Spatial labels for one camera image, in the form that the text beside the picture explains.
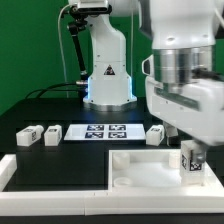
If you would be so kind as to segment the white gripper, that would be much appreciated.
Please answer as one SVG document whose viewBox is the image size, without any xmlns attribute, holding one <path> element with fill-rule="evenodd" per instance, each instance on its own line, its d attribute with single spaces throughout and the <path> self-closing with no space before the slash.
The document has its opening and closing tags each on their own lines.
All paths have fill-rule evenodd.
<svg viewBox="0 0 224 224">
<path fill-rule="evenodd" d="M 192 158 L 195 163 L 203 164 L 208 145 L 224 144 L 224 83 L 198 79 L 183 86 L 180 94 L 167 93 L 154 79 L 153 62 L 152 55 L 142 62 L 148 110 L 164 121 L 168 146 L 178 139 L 177 129 L 196 138 Z"/>
</svg>

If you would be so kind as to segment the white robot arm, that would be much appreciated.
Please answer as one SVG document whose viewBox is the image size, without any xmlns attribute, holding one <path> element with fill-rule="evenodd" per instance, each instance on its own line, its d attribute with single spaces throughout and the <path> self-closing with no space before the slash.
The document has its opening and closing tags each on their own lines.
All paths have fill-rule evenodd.
<svg viewBox="0 0 224 224">
<path fill-rule="evenodd" d="M 92 75 L 86 106 L 119 110 L 134 102 L 125 73 L 124 37 L 110 16 L 139 15 L 139 29 L 152 41 L 142 68 L 149 112 L 193 137 L 191 159 L 206 160 L 224 144 L 224 76 L 214 71 L 215 36 L 224 26 L 224 0 L 68 0 L 70 15 L 88 25 Z"/>
</svg>

